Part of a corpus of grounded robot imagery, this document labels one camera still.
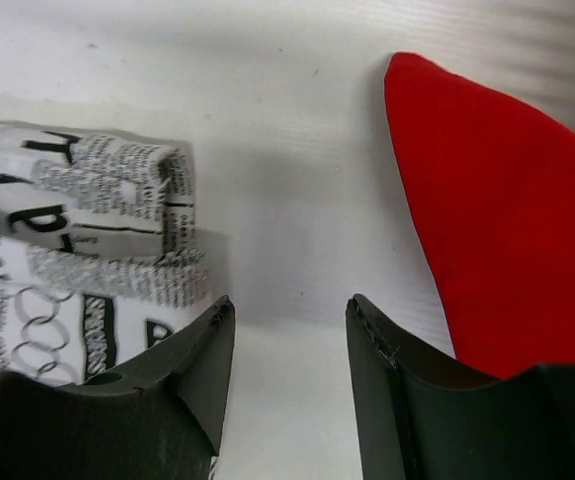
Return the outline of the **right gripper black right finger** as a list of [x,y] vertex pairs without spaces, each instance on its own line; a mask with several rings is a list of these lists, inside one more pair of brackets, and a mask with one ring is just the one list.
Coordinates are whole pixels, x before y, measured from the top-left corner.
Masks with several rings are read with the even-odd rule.
[[501,380],[359,294],[347,304],[346,332],[365,478],[575,479],[575,365]]

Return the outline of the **newspaper print trousers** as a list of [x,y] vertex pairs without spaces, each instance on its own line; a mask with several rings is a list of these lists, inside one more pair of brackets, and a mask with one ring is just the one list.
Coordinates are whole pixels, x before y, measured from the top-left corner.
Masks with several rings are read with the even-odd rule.
[[0,123],[0,372],[82,385],[215,301],[182,144]]

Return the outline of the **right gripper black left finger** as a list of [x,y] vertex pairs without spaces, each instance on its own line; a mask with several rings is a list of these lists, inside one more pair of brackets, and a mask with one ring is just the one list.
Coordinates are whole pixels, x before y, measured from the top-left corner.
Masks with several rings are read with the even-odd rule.
[[82,385],[0,372],[0,479],[205,479],[221,445],[235,309]]

